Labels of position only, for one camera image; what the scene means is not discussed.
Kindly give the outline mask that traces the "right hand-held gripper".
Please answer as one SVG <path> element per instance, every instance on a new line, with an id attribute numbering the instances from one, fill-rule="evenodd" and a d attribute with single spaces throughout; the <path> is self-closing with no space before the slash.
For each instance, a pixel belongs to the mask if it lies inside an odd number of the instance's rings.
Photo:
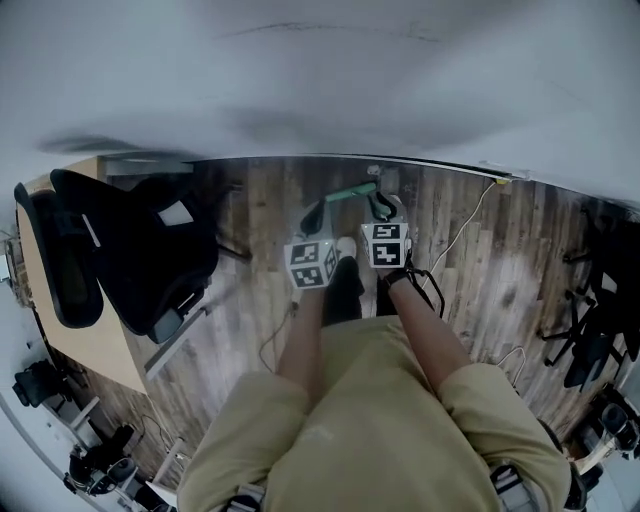
<path id="1" fill-rule="evenodd" d="M 388 193 L 381 194 L 381 204 L 385 220 L 391 223 L 378 222 L 376 194 L 366 196 L 361 225 L 365 254 L 374 269 L 404 268 L 411 247 L 406 207 L 397 195 Z"/>

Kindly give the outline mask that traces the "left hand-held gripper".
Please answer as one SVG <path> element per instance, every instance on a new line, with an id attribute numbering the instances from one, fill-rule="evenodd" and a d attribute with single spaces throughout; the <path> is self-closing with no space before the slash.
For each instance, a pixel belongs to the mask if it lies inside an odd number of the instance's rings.
<path id="1" fill-rule="evenodd" d="M 295 234 L 284 246 L 287 274 L 297 290 L 326 288 L 339 261 L 331 206 L 320 199 L 306 207 L 295 223 Z"/>

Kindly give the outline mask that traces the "green handled tool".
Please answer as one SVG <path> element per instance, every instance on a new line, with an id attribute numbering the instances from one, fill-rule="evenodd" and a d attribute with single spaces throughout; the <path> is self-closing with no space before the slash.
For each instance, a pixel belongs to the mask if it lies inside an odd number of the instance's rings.
<path id="1" fill-rule="evenodd" d="M 343 201 L 351 198 L 365 197 L 369 204 L 371 216 L 382 222 L 390 222 L 397 216 L 398 210 L 380 190 L 376 181 L 364 182 L 352 187 L 327 194 L 326 203 Z"/>

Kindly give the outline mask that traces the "person's right forearm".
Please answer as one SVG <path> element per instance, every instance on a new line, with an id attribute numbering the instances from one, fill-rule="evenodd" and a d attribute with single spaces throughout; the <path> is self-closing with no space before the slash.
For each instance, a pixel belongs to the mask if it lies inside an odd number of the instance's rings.
<path id="1" fill-rule="evenodd" d="M 406 278 L 392 284 L 388 294 L 416 360 L 441 399 L 442 384 L 456 371 L 471 364 L 468 352 Z"/>

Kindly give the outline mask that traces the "person's left forearm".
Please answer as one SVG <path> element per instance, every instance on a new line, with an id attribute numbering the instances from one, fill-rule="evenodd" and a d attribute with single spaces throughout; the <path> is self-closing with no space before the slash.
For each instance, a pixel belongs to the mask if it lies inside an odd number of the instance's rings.
<path id="1" fill-rule="evenodd" d="M 276 374 L 300 386 L 315 405 L 322 394 L 321 330 L 325 288 L 302 293 Z"/>

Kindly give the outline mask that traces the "black wrist watch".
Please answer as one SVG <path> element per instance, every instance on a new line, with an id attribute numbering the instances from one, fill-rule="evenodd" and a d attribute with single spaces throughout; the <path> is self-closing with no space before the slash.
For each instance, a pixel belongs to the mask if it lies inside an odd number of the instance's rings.
<path id="1" fill-rule="evenodd" d="M 395 283 L 403 279 L 408 280 L 411 285 L 415 284 L 413 271 L 407 267 L 392 269 L 384 277 L 381 278 L 388 289 L 390 289 Z"/>

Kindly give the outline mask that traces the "person's black trousers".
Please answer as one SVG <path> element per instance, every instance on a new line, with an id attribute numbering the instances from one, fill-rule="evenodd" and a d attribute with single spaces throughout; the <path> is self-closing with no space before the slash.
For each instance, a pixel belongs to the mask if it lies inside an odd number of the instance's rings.
<path id="1" fill-rule="evenodd" d="M 396 308 L 389 296 L 389 282 L 378 278 L 376 284 L 376 317 L 396 316 Z M 362 284 L 359 265 L 353 256 L 339 260 L 331 283 L 325 290 L 322 326 L 362 319 L 360 298 L 365 289 Z"/>

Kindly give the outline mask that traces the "black headrest office chair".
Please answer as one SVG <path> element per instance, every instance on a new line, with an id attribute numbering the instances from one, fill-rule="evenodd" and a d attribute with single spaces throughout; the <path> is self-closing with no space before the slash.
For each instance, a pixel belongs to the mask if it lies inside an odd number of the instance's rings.
<path id="1" fill-rule="evenodd" d="M 215 204 L 202 204 L 192 175 L 152 175 L 126 191 L 55 169 L 51 186 L 14 189 L 25 210 L 58 321 L 87 328 L 110 303 L 125 327 L 169 340 L 203 298 L 219 258 L 251 260 L 222 245 Z M 182 201 L 193 222 L 166 226 L 157 213 Z"/>

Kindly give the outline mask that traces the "person's beige shirt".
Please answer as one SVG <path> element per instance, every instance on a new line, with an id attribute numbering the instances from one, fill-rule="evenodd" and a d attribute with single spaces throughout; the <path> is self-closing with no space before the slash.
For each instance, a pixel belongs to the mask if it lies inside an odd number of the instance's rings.
<path id="1" fill-rule="evenodd" d="M 200 443 L 179 512 L 214 512 L 246 484 L 266 512 L 501 512 L 491 471 L 513 465 L 546 512 L 562 512 L 570 466 L 498 367 L 438 388 L 400 321 L 322 332 L 322 397 L 268 372 L 243 375 Z"/>

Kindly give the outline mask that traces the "light wooden table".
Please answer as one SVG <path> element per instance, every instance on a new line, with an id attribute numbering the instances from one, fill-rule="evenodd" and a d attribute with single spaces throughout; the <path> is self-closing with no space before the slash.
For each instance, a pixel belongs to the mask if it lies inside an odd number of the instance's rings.
<path id="1" fill-rule="evenodd" d="M 34 193 L 50 188 L 49 176 L 45 186 Z M 33 229 L 25 210 L 16 202 L 20 242 L 35 309 L 50 345 L 87 368 L 132 390 L 145 392 L 147 369 L 134 351 L 139 337 L 128 330 L 110 303 L 104 305 L 99 320 L 87 328 L 67 328 L 55 314 L 48 293 L 43 264 L 36 247 Z"/>

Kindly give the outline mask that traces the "small clear table object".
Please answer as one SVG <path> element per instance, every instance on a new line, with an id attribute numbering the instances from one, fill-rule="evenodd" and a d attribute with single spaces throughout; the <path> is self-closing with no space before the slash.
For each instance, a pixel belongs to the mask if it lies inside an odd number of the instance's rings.
<path id="1" fill-rule="evenodd" d="M 18 237 L 11 237 L 0 242 L 0 255 L 8 266 L 8 284 L 17 303 L 23 308 L 31 307 L 31 291 L 29 288 L 26 265 Z"/>

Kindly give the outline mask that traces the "black floor equipment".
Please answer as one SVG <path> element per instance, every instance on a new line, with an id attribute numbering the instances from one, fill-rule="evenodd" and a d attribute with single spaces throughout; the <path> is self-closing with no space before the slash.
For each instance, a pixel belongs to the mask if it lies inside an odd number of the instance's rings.
<path id="1" fill-rule="evenodd" d="M 39 407 L 54 396 L 66 399 L 62 374 L 48 360 L 41 360 L 14 375 L 12 389 L 25 407 Z"/>
<path id="2" fill-rule="evenodd" d="M 69 455 L 69 469 L 63 478 L 65 487 L 76 494 L 105 495 L 131 477 L 136 465 L 124 453 L 134 429 L 123 425 L 113 436 L 88 449 L 76 446 Z"/>

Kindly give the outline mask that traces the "black wheeled equipment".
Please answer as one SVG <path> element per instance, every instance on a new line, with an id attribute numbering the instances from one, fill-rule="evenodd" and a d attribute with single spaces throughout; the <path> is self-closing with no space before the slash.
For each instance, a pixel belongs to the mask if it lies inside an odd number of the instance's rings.
<path id="1" fill-rule="evenodd" d="M 640 442 L 640 431 L 624 409 L 610 403 L 602 411 L 600 421 L 604 432 L 614 440 L 616 449 L 621 452 L 633 452 Z"/>

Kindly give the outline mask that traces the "white wall trunking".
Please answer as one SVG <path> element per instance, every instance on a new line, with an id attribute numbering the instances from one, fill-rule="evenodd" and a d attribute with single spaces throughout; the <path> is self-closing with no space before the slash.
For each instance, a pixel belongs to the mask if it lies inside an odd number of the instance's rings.
<path id="1" fill-rule="evenodd" d="M 495 163 L 495 162 L 488 161 L 488 160 L 479 161 L 479 166 L 482 167 L 483 169 L 491 171 L 491 172 L 493 172 L 495 174 L 503 175 L 506 180 L 510 180 L 510 181 L 515 181 L 515 180 L 529 181 L 531 179 L 530 171 L 527 170 L 527 169 L 522 169 L 522 168 L 518 168 L 518 167 L 513 167 L 513 166 L 509 166 L 509 165 L 500 164 L 500 163 Z"/>

